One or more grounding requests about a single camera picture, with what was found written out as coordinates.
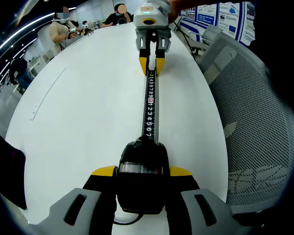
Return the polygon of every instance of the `gray mesh chair back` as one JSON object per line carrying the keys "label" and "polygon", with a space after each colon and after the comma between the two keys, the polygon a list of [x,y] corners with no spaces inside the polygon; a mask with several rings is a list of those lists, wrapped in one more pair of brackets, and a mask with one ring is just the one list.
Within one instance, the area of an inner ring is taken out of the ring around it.
{"label": "gray mesh chair back", "polygon": [[222,32],[222,29],[214,25],[209,25],[202,34],[203,43],[210,45],[215,37]]}
{"label": "gray mesh chair back", "polygon": [[233,213],[273,207],[294,170],[294,114],[249,49],[220,33],[199,62],[221,117]]}

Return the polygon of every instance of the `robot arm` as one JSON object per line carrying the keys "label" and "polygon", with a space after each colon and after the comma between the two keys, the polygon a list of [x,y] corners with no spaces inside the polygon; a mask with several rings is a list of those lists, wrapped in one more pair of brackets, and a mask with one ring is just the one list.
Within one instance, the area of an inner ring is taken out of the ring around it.
{"label": "robot arm", "polygon": [[164,66],[165,52],[170,47],[171,30],[168,22],[170,12],[170,4],[165,0],[148,1],[135,12],[136,45],[140,51],[139,60],[145,75],[149,63],[150,42],[156,42],[157,75]]}

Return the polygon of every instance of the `wall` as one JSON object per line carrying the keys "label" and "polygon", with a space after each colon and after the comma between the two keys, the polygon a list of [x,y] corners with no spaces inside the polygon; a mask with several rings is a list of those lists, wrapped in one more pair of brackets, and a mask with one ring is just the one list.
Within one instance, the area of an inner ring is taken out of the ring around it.
{"label": "wall", "polygon": [[223,33],[248,46],[255,39],[253,19],[255,8],[250,2],[218,3],[198,6],[181,11],[181,30],[202,34],[212,24],[223,29]]}
{"label": "wall", "polygon": [[82,25],[83,21],[103,21],[114,13],[114,5],[124,3],[127,11],[134,14],[135,10],[146,0],[89,0],[70,12],[70,18]]}
{"label": "wall", "polygon": [[38,31],[37,40],[25,51],[25,60],[29,61],[33,57],[39,57],[54,48],[54,43],[49,35],[49,26],[50,24],[47,24]]}

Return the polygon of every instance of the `white table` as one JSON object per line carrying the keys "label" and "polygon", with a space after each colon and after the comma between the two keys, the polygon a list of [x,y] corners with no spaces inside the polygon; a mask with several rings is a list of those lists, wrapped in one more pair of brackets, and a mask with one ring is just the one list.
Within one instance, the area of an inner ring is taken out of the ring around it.
{"label": "white table", "polygon": [[[28,209],[22,213],[29,223],[46,218],[52,204],[82,188],[97,168],[118,165],[125,146],[141,135],[146,80],[135,39],[132,23],[96,30],[50,61],[23,95],[6,140],[26,156]],[[201,188],[225,201],[220,116],[202,72],[175,35],[159,76],[159,96],[159,141],[170,164],[189,170]],[[116,217],[133,214],[118,210]],[[166,213],[113,227],[119,235],[144,231],[169,234]]]}

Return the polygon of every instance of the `office room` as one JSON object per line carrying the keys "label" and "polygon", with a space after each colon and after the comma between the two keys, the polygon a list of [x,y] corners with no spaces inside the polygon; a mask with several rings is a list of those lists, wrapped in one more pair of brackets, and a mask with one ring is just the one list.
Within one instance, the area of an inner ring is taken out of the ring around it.
{"label": "office room", "polygon": [[282,10],[0,1],[0,234],[294,231]]}

